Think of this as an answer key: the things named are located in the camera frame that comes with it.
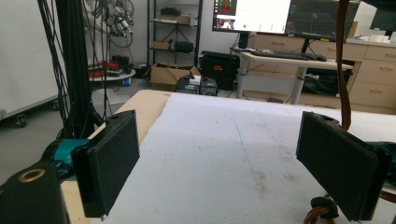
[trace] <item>teal object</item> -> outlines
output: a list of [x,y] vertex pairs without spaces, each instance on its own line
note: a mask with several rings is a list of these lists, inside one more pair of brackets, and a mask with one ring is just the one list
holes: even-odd
[[65,139],[56,149],[52,164],[55,166],[58,176],[71,175],[67,180],[76,180],[71,152],[77,147],[87,144],[89,139]]

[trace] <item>white table surface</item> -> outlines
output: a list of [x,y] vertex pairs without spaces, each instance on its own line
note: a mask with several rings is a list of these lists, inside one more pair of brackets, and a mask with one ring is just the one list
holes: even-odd
[[[296,160],[301,115],[340,120],[339,110],[171,94],[104,223],[303,223],[325,191]],[[395,127],[394,116],[353,112],[350,132],[395,142]],[[379,200],[364,223],[390,224],[395,214]]]

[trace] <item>circular opening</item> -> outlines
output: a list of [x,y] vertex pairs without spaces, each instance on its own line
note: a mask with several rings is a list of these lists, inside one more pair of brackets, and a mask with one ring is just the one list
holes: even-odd
[[44,169],[33,169],[21,174],[18,180],[22,183],[32,182],[43,176],[44,173],[46,173]]

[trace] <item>keyboard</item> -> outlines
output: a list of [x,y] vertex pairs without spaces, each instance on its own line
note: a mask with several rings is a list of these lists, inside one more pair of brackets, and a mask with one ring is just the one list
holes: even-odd
[[261,51],[255,50],[250,52],[253,55],[260,57],[270,57],[270,58],[282,58],[282,59],[293,59],[293,60],[301,60],[301,61],[309,61],[307,57],[295,54],[288,53],[279,53],[279,52],[269,52],[269,51]]
[[321,55],[321,54],[302,53],[302,52],[298,52],[298,51],[287,51],[287,50],[282,50],[282,49],[274,49],[273,52],[275,52],[275,53],[292,54],[292,55],[300,55],[300,56],[308,58],[311,61],[326,62],[326,60],[327,60],[326,57]]

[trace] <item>storage box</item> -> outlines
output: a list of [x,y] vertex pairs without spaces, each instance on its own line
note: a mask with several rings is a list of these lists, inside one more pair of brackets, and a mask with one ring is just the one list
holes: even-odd
[[217,96],[219,93],[218,85],[216,84],[216,80],[210,77],[204,77],[201,81],[199,94],[200,95],[210,95]]
[[170,49],[171,44],[169,44],[168,42],[164,42],[164,41],[154,41],[153,48],[154,49]]
[[191,80],[189,78],[181,78],[176,84],[176,92],[188,93],[188,94],[198,94],[199,84],[193,85],[191,84]]
[[195,66],[173,63],[156,63],[151,66],[151,88],[156,91],[175,91],[181,77],[200,76]]
[[177,21],[179,24],[190,25],[190,16],[160,15],[161,20]]

